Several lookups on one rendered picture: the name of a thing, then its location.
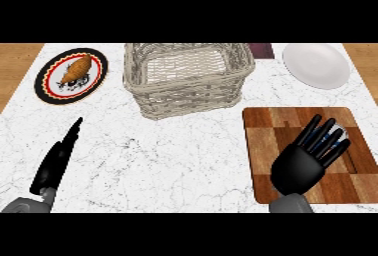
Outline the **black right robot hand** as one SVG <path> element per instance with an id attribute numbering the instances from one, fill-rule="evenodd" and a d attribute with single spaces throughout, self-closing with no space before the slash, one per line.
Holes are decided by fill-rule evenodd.
<path id="1" fill-rule="evenodd" d="M 329 118 L 321 126 L 321 116 L 315 114 L 292 143 L 284 147 L 271 164 L 270 181 L 281 195 L 304 194 L 320 181 L 324 170 L 339 158 L 351 144 L 344 139 L 336 146 L 344 131 L 338 128 L 324 138 L 335 125 Z"/>

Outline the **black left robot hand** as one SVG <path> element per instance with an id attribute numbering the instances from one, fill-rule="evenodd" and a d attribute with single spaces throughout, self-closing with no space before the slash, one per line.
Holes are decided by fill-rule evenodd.
<path id="1" fill-rule="evenodd" d="M 75 121 L 67 130 L 63 140 L 54 143 L 44 156 L 29 187 L 29 192 L 33 195 L 39 195 L 39 191 L 42 189 L 57 189 L 59 187 L 70 158 L 75 141 L 78 139 L 81 122 L 82 118 L 78 118 L 78 120 Z"/>

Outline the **brown wooden cutting board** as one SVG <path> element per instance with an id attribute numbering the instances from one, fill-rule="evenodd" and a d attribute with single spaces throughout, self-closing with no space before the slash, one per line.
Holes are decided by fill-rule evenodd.
<path id="1" fill-rule="evenodd" d="M 255 201 L 277 198 L 270 182 L 273 161 L 295 140 L 313 116 L 345 129 L 351 145 L 326 169 L 320 182 L 304 194 L 314 204 L 378 203 L 378 165 L 351 111 L 345 107 L 253 107 L 242 111 Z"/>

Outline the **blue and silver can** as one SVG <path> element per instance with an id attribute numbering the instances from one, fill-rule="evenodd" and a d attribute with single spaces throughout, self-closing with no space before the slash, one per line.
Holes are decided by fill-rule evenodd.
<path id="1" fill-rule="evenodd" d="M 329 129 L 327 133 L 324 134 L 324 136 L 323 136 L 320 142 L 315 144 L 314 149 L 315 149 L 315 148 L 318 147 L 318 145 L 327 140 L 327 138 L 330 137 L 332 133 L 333 133 L 338 129 L 342 130 L 342 134 L 341 134 L 338 140 L 333 142 L 333 144 L 332 144 L 329 150 L 333 149 L 333 148 L 338 146 L 338 144 L 341 143 L 341 141 L 342 141 L 344 139 L 348 139 L 348 132 L 346 132 L 346 129 L 344 128 L 344 126 L 342 126 L 341 124 L 335 123 L 333 126 L 332 126 L 332 128 Z"/>

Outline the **pale wicker basket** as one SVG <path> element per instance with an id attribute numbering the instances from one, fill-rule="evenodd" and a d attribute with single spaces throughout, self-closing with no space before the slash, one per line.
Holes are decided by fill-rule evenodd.
<path id="1" fill-rule="evenodd" d="M 124 87 L 152 120 L 234 106 L 253 68 L 245 43 L 124 45 Z"/>

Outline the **black red patterned plate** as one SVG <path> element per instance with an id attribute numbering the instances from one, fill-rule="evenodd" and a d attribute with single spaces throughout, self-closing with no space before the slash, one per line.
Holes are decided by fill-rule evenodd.
<path id="1" fill-rule="evenodd" d="M 91 56 L 91 67 L 85 75 L 60 83 L 70 64 L 85 55 Z M 107 73 L 107 59 L 100 51 L 91 48 L 73 48 L 53 57 L 42 66 L 33 82 L 38 98 L 48 104 L 64 105 L 84 99 L 98 88 Z"/>

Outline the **brown croissant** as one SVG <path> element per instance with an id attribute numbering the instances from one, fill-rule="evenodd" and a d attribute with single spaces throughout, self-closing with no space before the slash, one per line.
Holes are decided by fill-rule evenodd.
<path id="1" fill-rule="evenodd" d="M 70 64 L 66 74 L 63 75 L 63 78 L 60 80 L 60 83 L 64 84 L 79 79 L 85 75 L 87 71 L 90 70 L 90 67 L 91 67 L 91 56 L 85 55 Z"/>

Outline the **white plate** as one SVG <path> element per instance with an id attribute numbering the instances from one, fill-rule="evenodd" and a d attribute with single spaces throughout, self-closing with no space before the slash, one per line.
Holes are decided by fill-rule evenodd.
<path id="1" fill-rule="evenodd" d="M 281 52 L 281 60 L 292 76 L 317 89 L 336 89 L 348 81 L 346 59 L 327 44 L 287 44 Z"/>

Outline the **dark maroon flat object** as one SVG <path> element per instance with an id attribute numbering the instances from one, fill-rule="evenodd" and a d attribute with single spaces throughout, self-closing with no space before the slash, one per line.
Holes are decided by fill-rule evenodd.
<path id="1" fill-rule="evenodd" d="M 249 43 L 249 50 L 255 59 L 273 59 L 273 48 L 270 43 Z"/>

